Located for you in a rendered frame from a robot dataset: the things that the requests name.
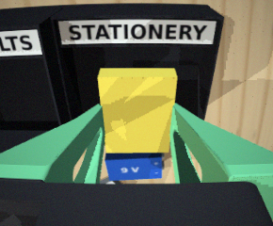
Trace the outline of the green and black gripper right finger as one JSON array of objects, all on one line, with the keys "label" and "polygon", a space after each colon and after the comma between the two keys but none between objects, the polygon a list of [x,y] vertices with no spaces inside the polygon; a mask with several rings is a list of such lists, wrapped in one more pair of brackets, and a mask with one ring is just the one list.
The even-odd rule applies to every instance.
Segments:
[{"label": "green and black gripper right finger", "polygon": [[[273,152],[198,118],[176,103],[169,136],[175,183],[251,182],[257,185],[273,220]],[[201,166],[202,178],[188,149]]]}]

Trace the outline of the blue battery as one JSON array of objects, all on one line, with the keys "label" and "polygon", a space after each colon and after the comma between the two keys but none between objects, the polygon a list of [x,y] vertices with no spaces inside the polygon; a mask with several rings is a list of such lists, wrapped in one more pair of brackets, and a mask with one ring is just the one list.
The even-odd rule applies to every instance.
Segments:
[{"label": "blue battery", "polygon": [[162,178],[164,153],[105,153],[109,181]]}]

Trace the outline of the white domino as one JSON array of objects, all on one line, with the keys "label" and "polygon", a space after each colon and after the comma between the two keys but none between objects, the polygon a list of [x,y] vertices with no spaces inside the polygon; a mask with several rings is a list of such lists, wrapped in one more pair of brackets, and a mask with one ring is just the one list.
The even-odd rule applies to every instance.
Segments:
[{"label": "white domino", "polygon": [[101,180],[100,183],[102,183],[102,184],[121,184],[120,181],[109,181],[108,177]]}]

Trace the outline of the yellow block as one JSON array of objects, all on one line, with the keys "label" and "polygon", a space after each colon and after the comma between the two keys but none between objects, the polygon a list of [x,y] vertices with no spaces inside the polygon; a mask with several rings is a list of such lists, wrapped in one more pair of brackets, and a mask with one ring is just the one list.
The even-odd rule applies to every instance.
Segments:
[{"label": "yellow block", "polygon": [[100,69],[98,83],[107,153],[169,152],[175,69]]}]

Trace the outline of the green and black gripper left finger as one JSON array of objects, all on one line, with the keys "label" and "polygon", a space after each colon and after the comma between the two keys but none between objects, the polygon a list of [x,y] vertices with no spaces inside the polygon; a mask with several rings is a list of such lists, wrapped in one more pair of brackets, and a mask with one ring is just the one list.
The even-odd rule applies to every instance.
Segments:
[{"label": "green and black gripper left finger", "polygon": [[[97,104],[78,118],[0,153],[0,178],[100,183],[104,139],[103,107]],[[83,163],[73,180],[74,167],[84,151]]]}]

